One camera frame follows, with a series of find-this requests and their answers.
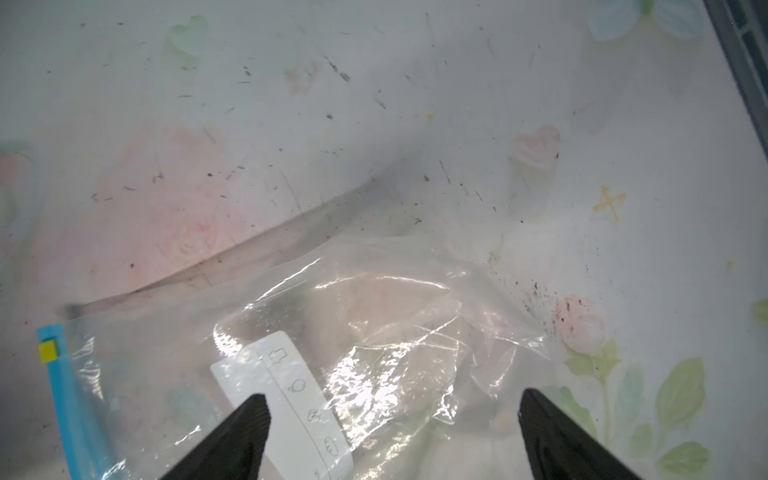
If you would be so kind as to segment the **clear zip top bag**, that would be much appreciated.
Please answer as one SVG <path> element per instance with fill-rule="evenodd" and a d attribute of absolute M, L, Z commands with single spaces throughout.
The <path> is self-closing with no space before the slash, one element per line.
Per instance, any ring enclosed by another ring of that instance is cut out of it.
<path fill-rule="evenodd" d="M 337 238 L 286 263 L 41 328 L 75 479 L 159 479 L 248 397 L 264 479 L 528 478 L 516 410 L 543 327 L 418 238 Z"/>

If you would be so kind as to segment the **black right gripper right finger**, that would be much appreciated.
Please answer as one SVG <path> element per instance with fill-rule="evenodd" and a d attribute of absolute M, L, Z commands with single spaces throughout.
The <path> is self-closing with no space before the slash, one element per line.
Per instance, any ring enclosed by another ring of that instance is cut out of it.
<path fill-rule="evenodd" d="M 537 389 L 524 390 L 518 420 L 536 480 L 639 480 Z"/>

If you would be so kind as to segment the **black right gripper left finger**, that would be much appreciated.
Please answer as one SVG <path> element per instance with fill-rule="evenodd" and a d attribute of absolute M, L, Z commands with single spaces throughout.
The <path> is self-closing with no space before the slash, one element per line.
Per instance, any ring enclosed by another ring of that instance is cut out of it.
<path fill-rule="evenodd" d="M 270 425 L 266 396 L 253 394 L 162 479 L 258 479 Z"/>

